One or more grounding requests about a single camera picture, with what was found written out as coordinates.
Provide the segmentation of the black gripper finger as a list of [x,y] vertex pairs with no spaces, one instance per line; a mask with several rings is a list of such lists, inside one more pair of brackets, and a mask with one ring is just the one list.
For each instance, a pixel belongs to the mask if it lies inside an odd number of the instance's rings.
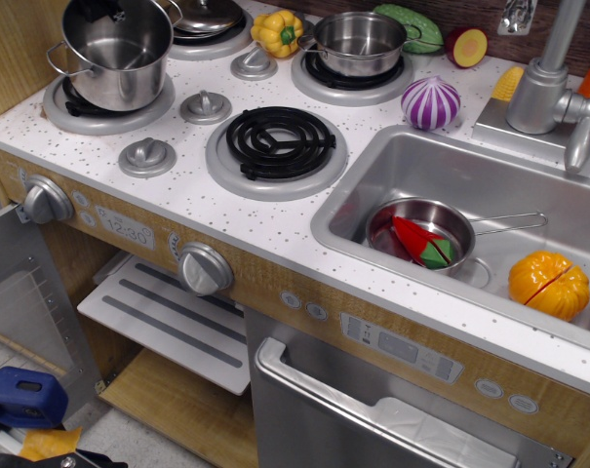
[[118,0],[78,0],[77,5],[81,16],[88,22],[102,18],[120,22],[126,17]]

